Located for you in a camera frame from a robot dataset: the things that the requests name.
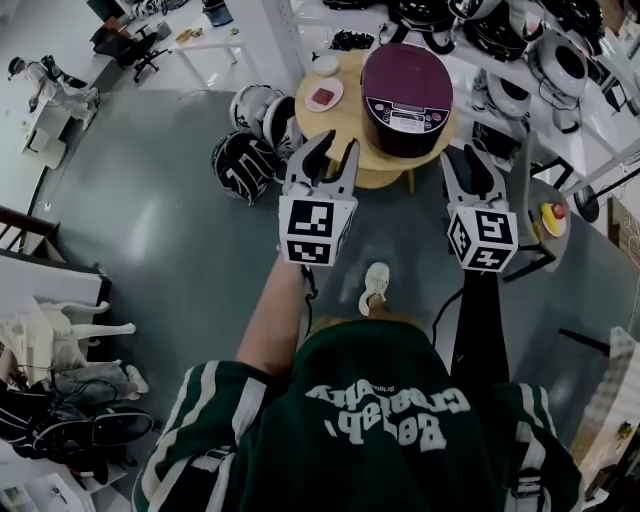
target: black and white helmet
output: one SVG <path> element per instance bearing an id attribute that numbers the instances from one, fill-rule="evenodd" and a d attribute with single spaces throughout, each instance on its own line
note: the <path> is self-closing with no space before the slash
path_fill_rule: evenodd
<path id="1" fill-rule="evenodd" d="M 289 160 L 304 143 L 296 120 L 295 103 L 296 100 L 291 96 L 278 98 L 267 109 L 262 123 L 264 138 L 283 160 Z"/>
<path id="2" fill-rule="evenodd" d="M 284 94 L 268 85 L 248 85 L 240 89 L 231 101 L 229 117 L 233 128 L 264 137 L 262 123 L 267 110 Z"/>
<path id="3" fill-rule="evenodd" d="M 255 135 L 233 132 L 223 137 L 211 157 L 211 165 L 227 194 L 253 205 L 274 178 L 280 160 Z"/>

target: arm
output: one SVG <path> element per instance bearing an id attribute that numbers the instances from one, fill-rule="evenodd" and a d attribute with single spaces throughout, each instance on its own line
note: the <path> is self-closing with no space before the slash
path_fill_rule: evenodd
<path id="1" fill-rule="evenodd" d="M 291 371 L 304 304 L 300 265 L 278 255 L 262 290 L 236 360 L 276 377 Z"/>

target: white desk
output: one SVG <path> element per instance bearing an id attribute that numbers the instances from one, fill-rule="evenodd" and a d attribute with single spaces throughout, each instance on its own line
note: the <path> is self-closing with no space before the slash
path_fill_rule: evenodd
<path id="1" fill-rule="evenodd" d="M 240 48 L 242 50 L 244 49 L 244 42 L 242 41 L 242 38 L 239 34 L 231 34 L 232 29 L 238 29 L 238 26 L 235 23 L 230 23 L 229 25 L 224 25 L 223 27 L 214 27 L 213 25 L 211 25 L 209 18 L 207 18 L 205 14 L 201 14 L 200 16 L 198 16 L 196 21 L 189 28 L 191 30 L 201 28 L 202 35 L 200 37 L 192 37 L 185 43 L 174 42 L 173 45 L 171 45 L 170 50 L 176 53 L 176 55 L 184 64 L 187 72 L 190 73 L 191 76 L 193 76 L 193 78 L 200 84 L 202 89 L 207 90 L 209 88 L 207 81 L 203 78 L 198 69 L 193 65 L 189 57 L 186 55 L 186 52 L 221 48 L 229 57 L 231 64 L 235 64 L 237 60 L 230 48 Z M 244 51 L 242 53 L 242 56 L 246 60 L 251 74 L 255 77 L 256 68 L 253 65 L 253 61 L 251 60 L 249 52 Z"/>

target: rice cooker control panel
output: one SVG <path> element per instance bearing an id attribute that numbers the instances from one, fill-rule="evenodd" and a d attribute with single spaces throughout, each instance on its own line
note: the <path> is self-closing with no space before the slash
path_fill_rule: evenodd
<path id="1" fill-rule="evenodd" d="M 367 98 L 371 112 L 392 130 L 404 133 L 428 133 L 446 123 L 449 110 L 417 107 L 377 98 Z"/>

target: jacket sleeve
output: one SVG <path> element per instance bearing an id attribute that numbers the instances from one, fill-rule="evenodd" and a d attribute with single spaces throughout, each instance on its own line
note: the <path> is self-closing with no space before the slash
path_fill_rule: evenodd
<path id="1" fill-rule="evenodd" d="M 210 361 L 185 375 L 167 424 L 136 480 L 134 510 L 205 510 L 224 498 L 238 443 L 277 386 L 237 362 Z"/>
<path id="2" fill-rule="evenodd" d="M 581 510 L 582 475 L 556 437 L 544 388 L 498 384 L 477 407 L 508 447 L 505 510 L 538 510 L 540 503 L 551 512 Z"/>

